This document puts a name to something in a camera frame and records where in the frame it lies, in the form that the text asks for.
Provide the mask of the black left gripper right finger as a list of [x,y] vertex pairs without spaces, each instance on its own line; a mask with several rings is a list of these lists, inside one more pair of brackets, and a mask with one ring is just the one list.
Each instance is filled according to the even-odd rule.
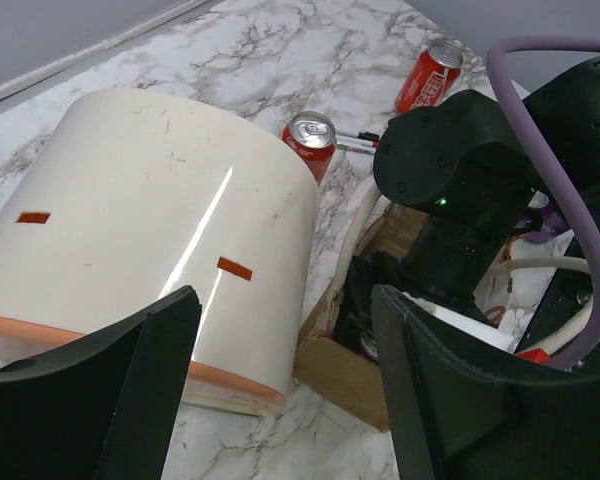
[[501,351],[391,286],[371,296],[403,479],[600,479],[600,373]]

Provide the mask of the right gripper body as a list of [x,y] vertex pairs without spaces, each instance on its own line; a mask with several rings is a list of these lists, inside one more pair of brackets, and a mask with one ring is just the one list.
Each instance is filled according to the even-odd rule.
[[373,176],[392,203],[429,217],[397,264],[401,289],[479,314],[476,287],[542,184],[499,104],[463,90],[391,119]]

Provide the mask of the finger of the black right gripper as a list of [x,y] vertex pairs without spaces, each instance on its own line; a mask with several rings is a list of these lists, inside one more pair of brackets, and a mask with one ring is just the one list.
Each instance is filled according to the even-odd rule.
[[369,259],[354,256],[347,273],[347,301],[355,320],[371,319],[371,294],[375,285],[402,289],[399,259],[387,252],[374,252]]

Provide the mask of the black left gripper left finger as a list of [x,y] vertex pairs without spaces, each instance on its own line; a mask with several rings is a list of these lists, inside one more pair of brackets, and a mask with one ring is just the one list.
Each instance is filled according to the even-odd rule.
[[0,369],[0,479],[158,479],[202,306],[184,286]]

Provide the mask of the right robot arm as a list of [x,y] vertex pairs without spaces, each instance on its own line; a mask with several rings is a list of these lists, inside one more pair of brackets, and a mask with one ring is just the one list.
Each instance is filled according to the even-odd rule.
[[[559,75],[524,104],[586,204],[600,210],[600,56]],[[478,317],[477,285],[516,234],[534,193],[545,189],[500,106],[464,90],[392,119],[373,176],[392,203],[428,219],[403,258],[375,252],[352,260],[346,318],[370,326],[377,284]]]

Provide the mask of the purple Fanta can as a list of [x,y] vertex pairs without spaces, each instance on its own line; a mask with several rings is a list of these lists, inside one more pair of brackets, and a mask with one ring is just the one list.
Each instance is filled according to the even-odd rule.
[[377,364],[378,351],[373,334],[368,330],[360,330],[354,335],[353,350],[366,360]]

